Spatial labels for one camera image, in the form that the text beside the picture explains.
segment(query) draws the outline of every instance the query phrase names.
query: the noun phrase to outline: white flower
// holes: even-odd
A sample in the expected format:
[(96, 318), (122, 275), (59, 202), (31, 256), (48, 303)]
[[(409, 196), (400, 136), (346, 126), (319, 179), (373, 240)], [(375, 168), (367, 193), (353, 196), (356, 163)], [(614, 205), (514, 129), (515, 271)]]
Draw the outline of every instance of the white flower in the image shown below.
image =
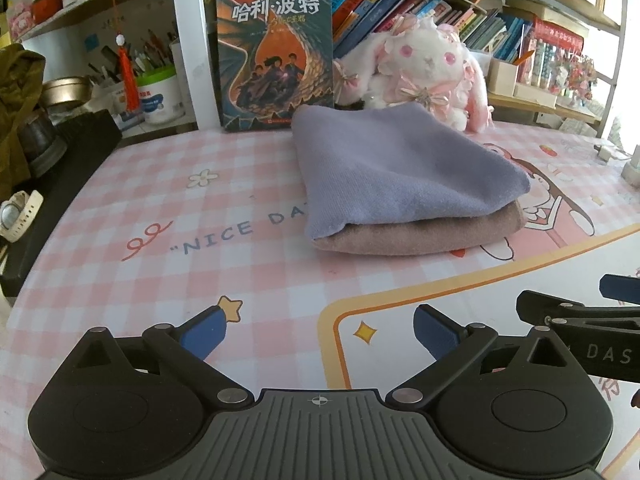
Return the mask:
[(202, 170), (200, 174), (191, 175), (189, 177), (190, 183), (187, 184), (187, 188), (196, 187), (196, 186), (205, 187), (209, 185), (209, 182), (211, 180), (216, 180), (217, 178), (218, 178), (217, 173), (209, 174), (209, 170)]

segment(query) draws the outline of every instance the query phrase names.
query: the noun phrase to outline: brown fabric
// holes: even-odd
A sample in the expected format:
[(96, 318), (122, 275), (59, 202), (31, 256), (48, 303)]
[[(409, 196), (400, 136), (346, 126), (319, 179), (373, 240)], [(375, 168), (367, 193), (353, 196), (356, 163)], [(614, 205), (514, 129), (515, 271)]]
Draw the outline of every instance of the brown fabric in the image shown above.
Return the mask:
[(317, 238), (317, 249), (351, 254), (411, 256), (466, 249), (497, 242), (524, 227), (517, 201), (477, 218), (436, 218), (407, 224), (354, 225)]
[(44, 63), (44, 57), (21, 44), (0, 49), (0, 202), (31, 177), (18, 127), (40, 99)]

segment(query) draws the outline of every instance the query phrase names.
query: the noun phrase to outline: white plush toy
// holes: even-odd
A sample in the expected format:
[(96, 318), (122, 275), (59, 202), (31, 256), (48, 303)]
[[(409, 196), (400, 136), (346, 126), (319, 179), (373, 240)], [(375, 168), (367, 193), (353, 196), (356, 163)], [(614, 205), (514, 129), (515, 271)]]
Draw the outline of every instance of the white plush toy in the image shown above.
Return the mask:
[(450, 25), (412, 14), (396, 18), (388, 32), (370, 34), (334, 61), (334, 96), (339, 105), (364, 101), (384, 108), (408, 101), (423, 104), (461, 132), (482, 132), (491, 121), (484, 76)]

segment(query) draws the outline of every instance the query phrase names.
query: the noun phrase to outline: green lid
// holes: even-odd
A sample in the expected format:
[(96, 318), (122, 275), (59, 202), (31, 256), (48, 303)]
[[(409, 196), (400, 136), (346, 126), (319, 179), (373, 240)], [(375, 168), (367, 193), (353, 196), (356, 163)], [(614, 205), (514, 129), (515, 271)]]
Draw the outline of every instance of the green lid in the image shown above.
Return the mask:
[(136, 78), (136, 83), (138, 86), (147, 86), (153, 83), (158, 83), (160, 81), (164, 81), (165, 79), (169, 79), (175, 75), (175, 66), (167, 65), (162, 66), (160, 68), (156, 68), (151, 72), (145, 72), (140, 77)]

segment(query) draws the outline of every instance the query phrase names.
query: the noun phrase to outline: pink checkered tablecloth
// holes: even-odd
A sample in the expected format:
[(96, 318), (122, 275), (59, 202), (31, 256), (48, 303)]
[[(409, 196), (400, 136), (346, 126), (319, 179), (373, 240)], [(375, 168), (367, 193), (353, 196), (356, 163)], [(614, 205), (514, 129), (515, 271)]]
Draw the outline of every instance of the pink checkered tablecloth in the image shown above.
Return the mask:
[[(538, 170), (595, 235), (640, 218), (638, 192), (619, 167), (596, 161), (589, 139), (501, 123), (477, 139)], [(323, 388), (317, 325), (327, 305), (487, 266), (481, 248), (463, 258), (316, 251), (303, 237), (305, 202), (290, 132), (192, 132), (113, 153), (56, 227), (10, 317), (0, 353), (0, 479), (41, 472), (29, 409), (92, 326), (139, 335), (156, 322), (180, 325), (221, 296), (241, 300), (241, 321), (229, 323), (207, 361), (255, 393)], [(530, 251), (514, 258), (524, 256)]]

